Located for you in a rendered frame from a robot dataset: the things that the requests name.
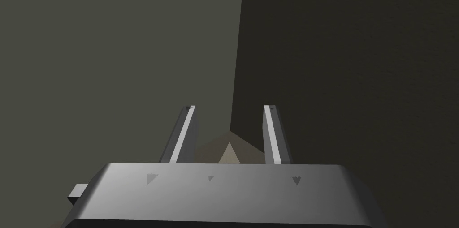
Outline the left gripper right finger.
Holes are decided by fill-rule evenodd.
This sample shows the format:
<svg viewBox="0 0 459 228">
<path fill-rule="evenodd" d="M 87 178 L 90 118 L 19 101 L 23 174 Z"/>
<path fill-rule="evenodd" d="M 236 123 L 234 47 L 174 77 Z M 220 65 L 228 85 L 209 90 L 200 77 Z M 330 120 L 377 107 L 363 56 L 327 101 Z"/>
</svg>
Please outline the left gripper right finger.
<svg viewBox="0 0 459 228">
<path fill-rule="evenodd" d="M 263 106 L 263 142 L 266 164 L 293 164 L 280 111 L 275 105 Z"/>
</svg>

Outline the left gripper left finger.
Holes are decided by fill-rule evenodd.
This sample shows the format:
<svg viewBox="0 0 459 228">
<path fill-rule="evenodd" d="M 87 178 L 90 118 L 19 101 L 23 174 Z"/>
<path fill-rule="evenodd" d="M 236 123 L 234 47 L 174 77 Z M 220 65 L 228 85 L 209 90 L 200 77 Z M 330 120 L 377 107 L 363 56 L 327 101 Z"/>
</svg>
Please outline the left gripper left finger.
<svg viewBox="0 0 459 228">
<path fill-rule="evenodd" d="M 198 138 L 196 106 L 184 106 L 173 127 L 160 163 L 193 163 Z"/>
</svg>

